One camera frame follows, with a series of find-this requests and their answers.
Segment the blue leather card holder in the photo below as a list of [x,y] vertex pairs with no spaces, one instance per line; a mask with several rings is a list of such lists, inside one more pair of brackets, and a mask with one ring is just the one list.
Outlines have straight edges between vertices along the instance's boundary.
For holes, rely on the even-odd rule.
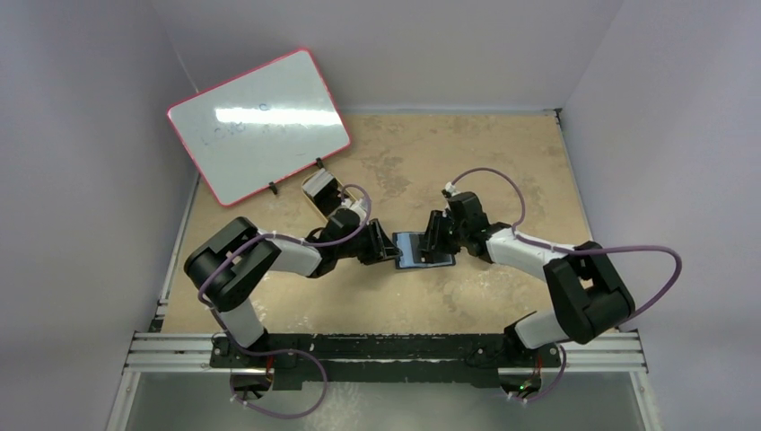
[[453,254],[425,254],[420,247],[423,237],[421,232],[393,233],[392,241],[399,250],[395,259],[396,269],[442,268],[456,264]]

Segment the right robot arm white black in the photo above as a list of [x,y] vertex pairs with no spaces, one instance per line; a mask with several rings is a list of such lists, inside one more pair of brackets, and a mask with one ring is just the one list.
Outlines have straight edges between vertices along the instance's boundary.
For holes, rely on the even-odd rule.
[[547,285],[551,308],[504,330],[503,352],[511,363],[525,365],[540,347],[556,342],[586,344],[634,313],[634,298],[598,243],[555,246],[522,237],[511,224],[490,222],[475,193],[446,191],[443,196],[447,206],[431,212],[424,231],[424,254],[466,250]]

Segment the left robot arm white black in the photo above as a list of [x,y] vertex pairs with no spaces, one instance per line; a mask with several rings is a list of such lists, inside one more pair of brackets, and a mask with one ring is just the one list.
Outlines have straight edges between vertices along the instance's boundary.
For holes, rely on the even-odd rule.
[[187,257],[183,271],[233,343],[244,366],[267,358],[268,332],[249,297],[270,272],[319,278],[342,259],[365,266],[394,260],[399,249],[376,219],[339,209],[304,238],[257,228],[239,216]]

